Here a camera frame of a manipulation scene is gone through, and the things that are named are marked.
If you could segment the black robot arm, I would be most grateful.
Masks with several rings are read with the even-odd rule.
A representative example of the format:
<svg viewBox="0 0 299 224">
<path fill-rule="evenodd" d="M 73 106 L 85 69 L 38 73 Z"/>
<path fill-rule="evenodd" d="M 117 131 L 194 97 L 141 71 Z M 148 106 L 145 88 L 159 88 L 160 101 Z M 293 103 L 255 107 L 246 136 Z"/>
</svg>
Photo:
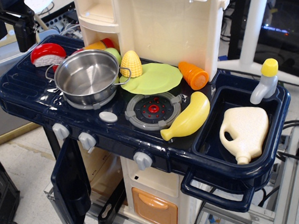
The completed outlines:
<svg viewBox="0 0 299 224">
<path fill-rule="evenodd" d="M 0 40 L 8 34 L 6 24 L 12 25 L 19 50 L 29 50 L 36 43 L 34 15 L 25 0 L 0 0 Z"/>
</svg>

